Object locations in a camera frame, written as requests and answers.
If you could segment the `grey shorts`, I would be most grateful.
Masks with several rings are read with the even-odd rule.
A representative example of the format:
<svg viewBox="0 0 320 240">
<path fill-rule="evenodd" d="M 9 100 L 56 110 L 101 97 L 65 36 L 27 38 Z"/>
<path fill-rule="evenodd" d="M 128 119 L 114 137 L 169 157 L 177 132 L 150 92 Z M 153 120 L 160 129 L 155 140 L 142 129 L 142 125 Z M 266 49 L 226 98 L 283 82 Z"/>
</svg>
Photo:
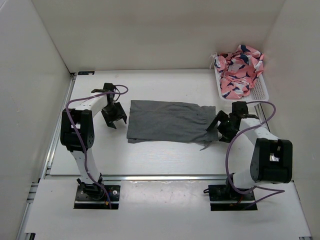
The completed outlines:
<svg viewBox="0 0 320 240">
<path fill-rule="evenodd" d="M 132 100 L 126 137 L 131 144 L 163 141 L 203 144 L 206 148 L 218 140 L 216 129 L 207 130 L 215 117 L 215 106 Z"/>
</svg>

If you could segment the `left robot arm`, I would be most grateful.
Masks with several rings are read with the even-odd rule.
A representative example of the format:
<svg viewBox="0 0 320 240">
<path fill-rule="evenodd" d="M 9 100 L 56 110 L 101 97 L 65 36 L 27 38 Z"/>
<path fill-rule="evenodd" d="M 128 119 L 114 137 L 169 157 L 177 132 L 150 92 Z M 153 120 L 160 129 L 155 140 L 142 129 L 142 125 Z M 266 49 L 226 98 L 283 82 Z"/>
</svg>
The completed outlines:
<svg viewBox="0 0 320 240">
<path fill-rule="evenodd" d="M 112 129 L 116 128 L 116 121 L 126 123 L 127 115 L 118 99 L 128 91 L 125 85 L 105 83 L 103 88 L 93 89 L 90 96 L 69 100 L 61 114 L 60 142 L 75 159 L 79 186 L 93 200 L 109 197 L 92 150 L 94 117 L 101 113 L 107 127 Z"/>
</svg>

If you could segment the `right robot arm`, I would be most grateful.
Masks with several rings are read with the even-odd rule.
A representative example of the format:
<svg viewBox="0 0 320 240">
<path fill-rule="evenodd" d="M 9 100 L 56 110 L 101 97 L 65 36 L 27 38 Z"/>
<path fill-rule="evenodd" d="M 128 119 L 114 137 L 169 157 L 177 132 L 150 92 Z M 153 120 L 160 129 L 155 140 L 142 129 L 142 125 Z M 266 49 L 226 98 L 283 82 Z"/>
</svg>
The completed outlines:
<svg viewBox="0 0 320 240">
<path fill-rule="evenodd" d="M 257 115 L 249 113 L 247 102 L 233 102 L 231 113 L 219 111 L 207 131 L 214 129 L 221 134 L 220 141 L 228 143 L 228 152 L 241 135 L 245 135 L 254 146 L 246 170 L 230 173 L 226 169 L 224 193 L 230 200 L 236 200 L 261 185 L 287 184 L 292 180 L 292 142 L 280 139 L 267 130 Z"/>
</svg>

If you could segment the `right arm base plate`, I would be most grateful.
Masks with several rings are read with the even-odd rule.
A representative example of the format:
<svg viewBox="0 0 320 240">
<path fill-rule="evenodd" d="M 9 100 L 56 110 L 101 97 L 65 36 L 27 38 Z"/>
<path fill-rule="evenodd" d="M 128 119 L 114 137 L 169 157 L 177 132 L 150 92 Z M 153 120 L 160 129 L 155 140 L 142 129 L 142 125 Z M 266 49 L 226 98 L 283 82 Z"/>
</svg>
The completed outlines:
<svg viewBox="0 0 320 240">
<path fill-rule="evenodd" d="M 253 192 L 240 194 L 225 184 L 208 185 L 203 194 L 209 196 L 212 212 L 257 211 Z"/>
</svg>

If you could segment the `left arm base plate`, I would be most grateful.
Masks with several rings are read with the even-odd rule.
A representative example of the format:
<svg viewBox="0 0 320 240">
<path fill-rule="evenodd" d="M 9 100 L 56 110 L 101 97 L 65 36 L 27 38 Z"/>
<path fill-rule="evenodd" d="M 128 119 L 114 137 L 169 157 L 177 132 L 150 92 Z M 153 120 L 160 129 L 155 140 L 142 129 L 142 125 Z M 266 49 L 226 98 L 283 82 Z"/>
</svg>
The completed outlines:
<svg viewBox="0 0 320 240">
<path fill-rule="evenodd" d="M 75 199 L 74 209 L 82 210 L 118 210 L 120 203 L 121 186 L 120 185 L 105 185 L 105 189 L 109 195 L 111 205 L 107 202 L 107 197 L 102 196 L 90 196 L 84 192 L 83 188 L 78 185 Z"/>
</svg>

